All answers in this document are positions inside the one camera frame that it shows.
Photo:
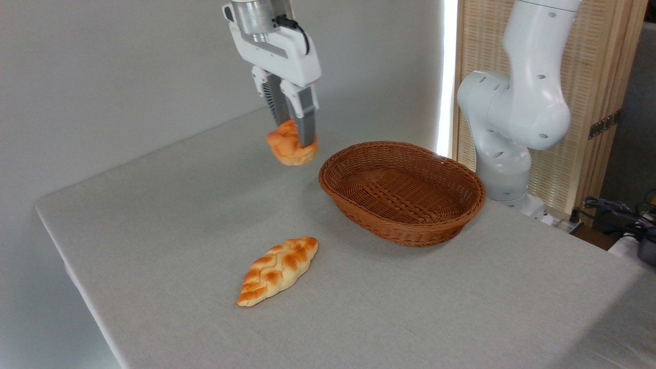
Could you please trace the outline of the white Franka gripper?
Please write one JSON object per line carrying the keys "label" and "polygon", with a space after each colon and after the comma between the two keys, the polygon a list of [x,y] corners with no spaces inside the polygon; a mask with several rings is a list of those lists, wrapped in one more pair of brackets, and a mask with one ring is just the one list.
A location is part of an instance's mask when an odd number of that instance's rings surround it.
{"label": "white Franka gripper", "polygon": [[313,144],[321,76],[313,41],[295,21],[290,4],[225,4],[234,44],[277,126],[293,119],[302,148]]}

